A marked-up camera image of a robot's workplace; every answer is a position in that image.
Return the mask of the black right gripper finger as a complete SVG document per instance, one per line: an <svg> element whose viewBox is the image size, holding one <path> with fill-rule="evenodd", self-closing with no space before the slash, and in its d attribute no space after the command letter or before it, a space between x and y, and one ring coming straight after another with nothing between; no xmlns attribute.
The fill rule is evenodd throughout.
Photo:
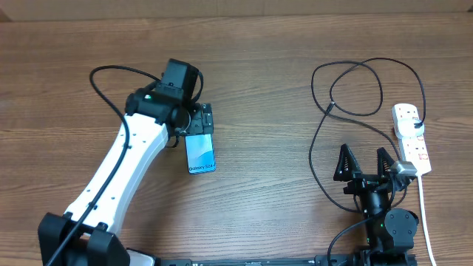
<svg viewBox="0 0 473 266"><path fill-rule="evenodd" d="M390 177L391 166L395 163L385 148L377 149L377 169L379 177Z"/></svg>
<svg viewBox="0 0 473 266"><path fill-rule="evenodd" d="M350 147L341 145L339 159L333 175L334 181L349 182L360 177L362 170Z"/></svg>

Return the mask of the Samsung Galaxy smartphone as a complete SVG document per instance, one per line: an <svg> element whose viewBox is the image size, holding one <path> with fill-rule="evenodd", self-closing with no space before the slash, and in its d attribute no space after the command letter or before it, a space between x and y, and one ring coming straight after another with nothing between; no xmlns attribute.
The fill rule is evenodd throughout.
<svg viewBox="0 0 473 266"><path fill-rule="evenodd" d="M202 174L216 170L212 134L187 136L185 144L190 174Z"/></svg>

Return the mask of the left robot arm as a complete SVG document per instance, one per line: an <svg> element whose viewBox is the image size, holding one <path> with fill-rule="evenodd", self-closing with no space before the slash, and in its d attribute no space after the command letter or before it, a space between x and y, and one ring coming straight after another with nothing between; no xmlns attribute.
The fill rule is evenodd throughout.
<svg viewBox="0 0 473 266"><path fill-rule="evenodd" d="M62 215L48 213L38 226L44 265L161 265L125 247L119 234L147 169L171 138L185 139L189 174L216 170L211 104L198 101L203 84L198 68L171 59L161 77L128 96L117 137L93 178Z"/></svg>

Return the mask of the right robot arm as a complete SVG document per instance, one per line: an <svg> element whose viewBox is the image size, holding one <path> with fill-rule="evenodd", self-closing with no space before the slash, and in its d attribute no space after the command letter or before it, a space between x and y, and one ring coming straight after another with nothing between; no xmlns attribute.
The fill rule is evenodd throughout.
<svg viewBox="0 0 473 266"><path fill-rule="evenodd" d="M333 176L345 182L344 193L360 201L363 220L346 228L330 243L327 263L340 265L416 265L408 251L414 247L419 218L406 209L394 208L394 197L417 178L417 169L408 161L393 160L384 148L377 150L376 174L365 174L349 146L340 148L338 164ZM337 259L331 251L336 241L358 226L364 226L367 245Z"/></svg>

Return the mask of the white charger plug adapter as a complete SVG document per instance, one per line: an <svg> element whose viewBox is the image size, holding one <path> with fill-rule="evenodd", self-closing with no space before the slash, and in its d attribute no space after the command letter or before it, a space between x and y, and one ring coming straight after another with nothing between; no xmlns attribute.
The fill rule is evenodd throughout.
<svg viewBox="0 0 473 266"><path fill-rule="evenodd" d="M425 132L425 125L417 118L403 118L395 122L397 138L420 137Z"/></svg>

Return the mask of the white power strip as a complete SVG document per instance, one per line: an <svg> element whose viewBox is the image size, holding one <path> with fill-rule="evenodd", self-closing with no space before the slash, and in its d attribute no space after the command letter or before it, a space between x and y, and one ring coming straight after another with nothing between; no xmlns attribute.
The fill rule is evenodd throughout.
<svg viewBox="0 0 473 266"><path fill-rule="evenodd" d="M392 119L394 123L403 118L419 118L419 111L416 106L409 103L395 104L392 109ZM404 161L412 162L418 170L417 175L422 176L432 170L429 155L426 147L424 135L413 138L398 138L401 156Z"/></svg>

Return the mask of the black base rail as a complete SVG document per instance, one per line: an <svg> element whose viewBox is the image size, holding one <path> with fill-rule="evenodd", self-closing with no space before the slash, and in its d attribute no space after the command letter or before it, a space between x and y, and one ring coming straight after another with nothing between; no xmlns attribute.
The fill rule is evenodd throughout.
<svg viewBox="0 0 473 266"><path fill-rule="evenodd" d="M400 259L393 262L386 260L372 263L368 261L355 259L352 255L332 255L331 264L333 266L349 265L409 265L415 266L418 262L414 255L407 257L407 262L403 263ZM223 260L200 260L192 261L190 259L160 259L158 266L328 266L326 255L317 255L313 258L292 258L292 259L223 259Z"/></svg>

